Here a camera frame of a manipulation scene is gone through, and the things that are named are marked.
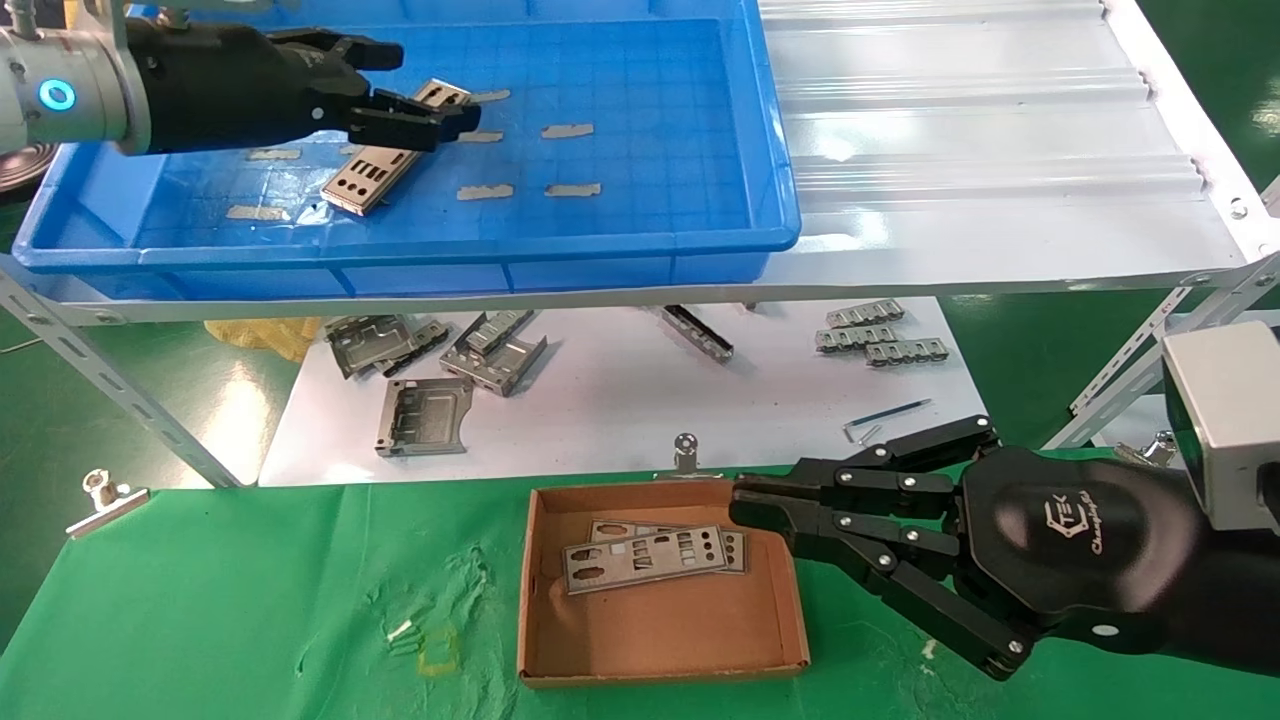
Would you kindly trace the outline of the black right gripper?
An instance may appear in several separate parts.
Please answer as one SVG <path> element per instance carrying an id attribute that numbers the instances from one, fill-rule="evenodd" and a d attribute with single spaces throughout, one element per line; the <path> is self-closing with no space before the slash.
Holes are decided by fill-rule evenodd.
<path id="1" fill-rule="evenodd" d="M 1030 657 L 1019 632 L 1277 675 L 1271 530 L 1215 529 L 1172 469 L 997 447 L 977 415 L 842 460 L 803 457 L 783 475 L 744 473 L 730 518 L 838 568 L 997 682 Z M 959 480 L 965 585 L 1019 632 L 946 583 L 964 552 L 943 470 L 972 461 Z"/>

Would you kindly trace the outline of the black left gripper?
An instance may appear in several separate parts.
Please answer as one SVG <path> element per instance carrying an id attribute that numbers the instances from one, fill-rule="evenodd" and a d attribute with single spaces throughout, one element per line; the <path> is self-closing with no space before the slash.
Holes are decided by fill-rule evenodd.
<path id="1" fill-rule="evenodd" d="M 252 149 L 339 129 L 357 145 L 433 152 L 479 128 L 483 109 L 458 95 L 440 106 L 375 88 L 361 70 L 394 70 L 399 44 L 319 27 L 264 33 L 244 24 L 125 20 L 148 133 L 134 155 Z"/>

